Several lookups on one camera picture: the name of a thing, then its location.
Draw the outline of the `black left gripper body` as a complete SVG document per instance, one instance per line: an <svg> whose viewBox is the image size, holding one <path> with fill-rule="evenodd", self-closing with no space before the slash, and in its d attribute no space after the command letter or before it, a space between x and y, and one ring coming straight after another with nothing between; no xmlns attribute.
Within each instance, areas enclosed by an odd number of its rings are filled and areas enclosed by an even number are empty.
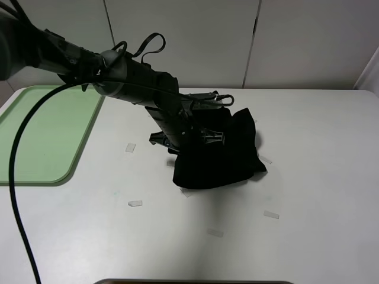
<svg viewBox="0 0 379 284"><path fill-rule="evenodd" d="M204 134L185 112L165 112L165 143L170 153L178 154L204 145Z"/></svg>

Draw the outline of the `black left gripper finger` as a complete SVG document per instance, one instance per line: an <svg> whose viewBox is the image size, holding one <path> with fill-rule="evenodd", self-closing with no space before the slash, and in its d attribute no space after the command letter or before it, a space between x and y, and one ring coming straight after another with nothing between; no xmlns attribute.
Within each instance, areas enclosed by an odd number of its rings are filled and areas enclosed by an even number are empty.
<svg viewBox="0 0 379 284"><path fill-rule="evenodd" d="M170 140L167 138L167 136L164 134L163 131L158 132L158 133L152 133L150 135L149 142L152 145L158 144L172 151L175 150L175 147L172 145L172 143L170 142Z"/></svg>
<svg viewBox="0 0 379 284"><path fill-rule="evenodd" d="M224 133L221 131L214 131L205 127L201 127L200 128L200 143L201 145L206 145L206 144L211 144L211 143L224 144Z"/></svg>

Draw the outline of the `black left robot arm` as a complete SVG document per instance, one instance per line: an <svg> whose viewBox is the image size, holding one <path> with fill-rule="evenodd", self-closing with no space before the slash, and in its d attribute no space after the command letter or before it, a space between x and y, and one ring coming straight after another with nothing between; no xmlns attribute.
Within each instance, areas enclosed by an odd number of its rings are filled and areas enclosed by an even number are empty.
<svg viewBox="0 0 379 284"><path fill-rule="evenodd" d="M194 104L221 107L218 93L183 95L175 77L137 62L126 42L94 53L38 29L17 1L1 4L1 79L25 67L55 73L68 86L93 85L102 96L145 107L160 128L150 142L175 153L224 141L221 131L205 128L191 114Z"/></svg>

